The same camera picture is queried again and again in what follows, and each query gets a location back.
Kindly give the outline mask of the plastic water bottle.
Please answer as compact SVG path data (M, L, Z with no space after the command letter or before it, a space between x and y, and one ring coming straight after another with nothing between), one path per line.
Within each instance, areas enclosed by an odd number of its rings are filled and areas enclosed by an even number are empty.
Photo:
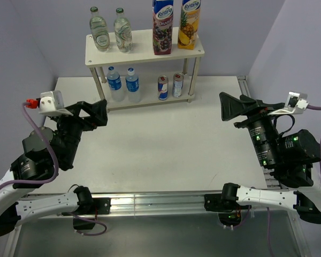
M140 102L141 94L139 90L139 76L135 73L135 70L132 67L128 68L125 80L128 91L128 99L134 103Z
M122 87L120 74L114 69L113 66L108 68L106 79L111 90L112 99L116 102L121 102L124 99L125 94Z

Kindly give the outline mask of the silver energy can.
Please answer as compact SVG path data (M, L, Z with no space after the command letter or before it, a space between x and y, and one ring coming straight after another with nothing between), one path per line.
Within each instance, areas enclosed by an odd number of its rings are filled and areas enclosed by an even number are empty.
M184 85L184 75L182 73L175 73L173 76L173 97L179 98L182 94L182 88Z

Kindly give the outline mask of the blue red energy can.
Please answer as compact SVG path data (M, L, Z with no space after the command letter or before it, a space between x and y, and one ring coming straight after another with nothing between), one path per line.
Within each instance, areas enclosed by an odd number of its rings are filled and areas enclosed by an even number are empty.
M159 76L157 82L157 89L158 89L158 99L159 100L166 100L168 97L168 86L169 86L169 79L167 76L162 75Z

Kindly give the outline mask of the pineapple juice carton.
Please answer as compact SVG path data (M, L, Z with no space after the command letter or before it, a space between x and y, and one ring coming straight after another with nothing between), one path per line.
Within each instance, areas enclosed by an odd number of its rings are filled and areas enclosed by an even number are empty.
M193 50L200 21L201 0L182 1L178 48Z

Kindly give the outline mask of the purple juice carton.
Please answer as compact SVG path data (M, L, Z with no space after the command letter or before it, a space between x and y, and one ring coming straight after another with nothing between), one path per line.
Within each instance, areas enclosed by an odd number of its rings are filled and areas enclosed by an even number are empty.
M172 50L173 1L153 1L152 21L152 46L154 54L170 54Z

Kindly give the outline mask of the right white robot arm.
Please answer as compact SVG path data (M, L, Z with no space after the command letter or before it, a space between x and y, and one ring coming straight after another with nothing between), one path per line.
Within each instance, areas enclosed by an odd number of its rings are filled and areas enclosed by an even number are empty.
M278 207L297 212L306 222L321 224L321 175L314 169L314 163L321 162L321 146L306 129L291 135L277 131L279 117L293 118L308 109L307 95L290 92L285 103L277 104L266 104L245 95L235 98L225 92L219 98L222 121L246 116L246 120L235 122L234 126L248 130L260 166L289 188L287 192L270 192L226 183L221 204L228 209Z

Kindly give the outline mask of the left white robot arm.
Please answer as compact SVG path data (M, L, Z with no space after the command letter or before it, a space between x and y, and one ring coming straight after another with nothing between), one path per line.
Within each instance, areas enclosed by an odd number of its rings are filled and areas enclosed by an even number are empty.
M107 101L92 104L80 101L66 107L64 114L48 115L56 122L55 131L38 127L26 111L41 105L41 99L30 99L21 105L33 131L22 141L23 154L0 180L0 237L40 217L61 213L78 218L94 207L91 192L85 186L44 199L23 200L22 197L54 181L60 170L73 168L82 133L107 125Z

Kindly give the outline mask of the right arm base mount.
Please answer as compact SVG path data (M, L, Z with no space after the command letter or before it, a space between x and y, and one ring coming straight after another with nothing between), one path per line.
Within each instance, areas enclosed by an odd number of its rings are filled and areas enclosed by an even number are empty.
M204 208L217 213L251 209L251 205L242 206L236 202L237 199L236 193L208 193L204 195Z

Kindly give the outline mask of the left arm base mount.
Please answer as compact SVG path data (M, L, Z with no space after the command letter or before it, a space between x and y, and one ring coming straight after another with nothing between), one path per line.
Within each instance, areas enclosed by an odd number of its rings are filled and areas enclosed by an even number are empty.
M83 214L75 212L75 215L79 216L80 218L74 217L69 213L62 213L63 216L69 216L73 218L72 225L74 230L84 233L93 232L93 229L96 225L94 221L98 221L100 215L108 215L110 213L111 198L93 198L93 202L94 203L89 210Z

